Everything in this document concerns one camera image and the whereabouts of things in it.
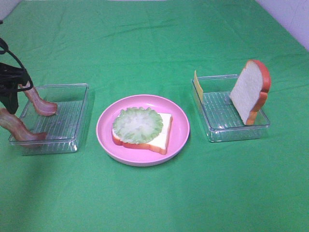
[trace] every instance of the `bread slice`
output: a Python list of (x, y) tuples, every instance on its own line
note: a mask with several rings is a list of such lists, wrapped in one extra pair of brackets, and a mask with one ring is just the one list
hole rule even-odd
[(230, 99), (245, 125), (254, 124), (257, 112), (266, 102), (270, 86), (267, 67), (259, 60), (248, 60), (230, 93)]
[(148, 149), (153, 152), (158, 152), (162, 155), (165, 155), (167, 153), (167, 147), (169, 144), (169, 133), (173, 118), (171, 114), (166, 113), (158, 113), (158, 114), (160, 114), (163, 119), (163, 128), (162, 131), (159, 133), (159, 135), (155, 137), (152, 141), (144, 144), (124, 143), (120, 140), (120, 138), (115, 134), (114, 130), (112, 129), (113, 142), (116, 145), (122, 145), (126, 148)]

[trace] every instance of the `pink plate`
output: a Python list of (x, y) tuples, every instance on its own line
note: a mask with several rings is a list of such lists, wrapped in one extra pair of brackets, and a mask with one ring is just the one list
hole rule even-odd
[[(158, 113), (172, 114), (173, 121), (166, 155), (114, 144), (112, 141), (112, 123), (120, 114), (120, 111), (128, 107), (150, 107)], [(177, 155), (188, 139), (190, 124), (184, 111), (174, 102), (160, 96), (143, 94), (129, 96), (110, 105), (98, 119), (96, 132), (101, 146), (113, 159), (131, 166), (153, 166), (168, 161)]]

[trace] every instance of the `bacon slice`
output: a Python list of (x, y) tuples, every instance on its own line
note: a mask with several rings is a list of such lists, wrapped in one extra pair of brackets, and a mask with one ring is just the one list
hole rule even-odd
[(46, 138), (46, 132), (30, 132), (18, 117), (10, 114), (5, 108), (0, 108), (0, 126), (7, 129), (18, 141), (43, 140)]
[[(28, 82), (25, 86), (19, 85), (20, 88), (26, 88), (30, 86)], [(37, 90), (33, 87), (30, 90), (24, 91), (27, 98), (32, 102), (35, 111), (42, 116), (54, 115), (57, 111), (57, 104), (49, 101), (45, 101), (40, 98)]]

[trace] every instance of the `plastic container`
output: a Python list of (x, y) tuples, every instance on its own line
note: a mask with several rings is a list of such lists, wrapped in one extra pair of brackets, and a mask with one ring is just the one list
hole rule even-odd
[(254, 125), (245, 126), (229, 97), (238, 76), (198, 77), (203, 89), (203, 101), (198, 97), (192, 79), (194, 99), (210, 142), (258, 139), (267, 135), (270, 122), (263, 110), (257, 113)]
[(20, 149), (22, 155), (76, 152), (85, 128), (88, 84), (47, 85), (36, 89), (41, 98), (57, 103), (56, 114), (38, 115), (28, 101), (20, 119), (31, 132), (47, 132), (46, 139), (16, 141), (10, 136), (9, 143)]

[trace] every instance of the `green fabric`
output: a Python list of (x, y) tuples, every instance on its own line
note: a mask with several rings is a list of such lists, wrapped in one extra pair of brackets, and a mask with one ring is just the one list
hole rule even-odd
[[(77, 153), (22, 156), (0, 128), (1, 232), (309, 231), (309, 53), (255, 1), (23, 1), (0, 37), (35, 85), (88, 83), (92, 104)], [(194, 70), (240, 73), (250, 58), (272, 76), (268, 137), (210, 143)], [(170, 161), (138, 168), (110, 158), (95, 127), (144, 93), (177, 103), (191, 133)]]

